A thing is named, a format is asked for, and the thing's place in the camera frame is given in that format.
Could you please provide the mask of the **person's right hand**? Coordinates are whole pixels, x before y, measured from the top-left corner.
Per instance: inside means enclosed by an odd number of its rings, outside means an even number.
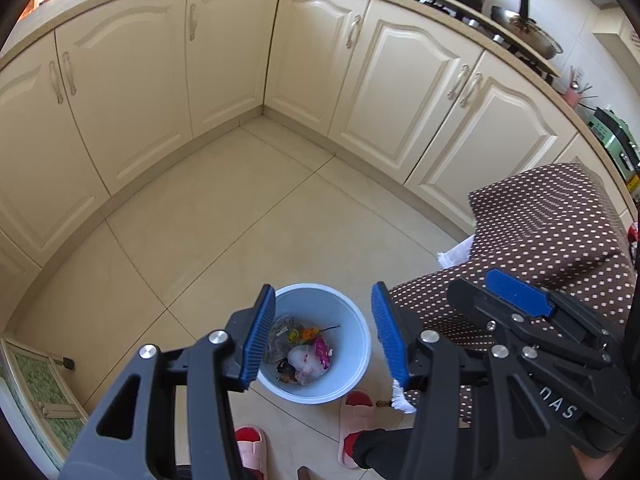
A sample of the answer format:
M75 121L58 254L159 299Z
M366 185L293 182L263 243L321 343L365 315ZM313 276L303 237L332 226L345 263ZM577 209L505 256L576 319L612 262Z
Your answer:
M629 453L626 448L616 448L601 458L592 458L572 447L582 475L587 480L616 480L628 477Z

